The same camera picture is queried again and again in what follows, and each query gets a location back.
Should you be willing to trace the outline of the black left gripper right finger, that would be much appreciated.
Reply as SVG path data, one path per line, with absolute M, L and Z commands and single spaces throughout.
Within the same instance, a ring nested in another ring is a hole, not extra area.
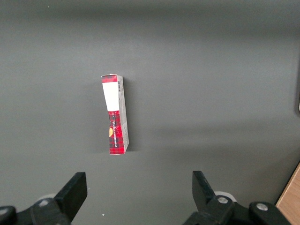
M 243 207 L 225 195 L 217 195 L 201 171 L 193 171 L 192 194 L 198 211 L 185 225 L 289 225 L 280 210 L 269 202 Z

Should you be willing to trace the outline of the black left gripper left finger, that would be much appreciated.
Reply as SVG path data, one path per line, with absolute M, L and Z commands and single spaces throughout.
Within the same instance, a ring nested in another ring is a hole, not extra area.
M 45 197 L 23 211 L 1 206 L 2 225 L 70 225 L 87 197 L 85 172 L 77 172 L 54 196 Z

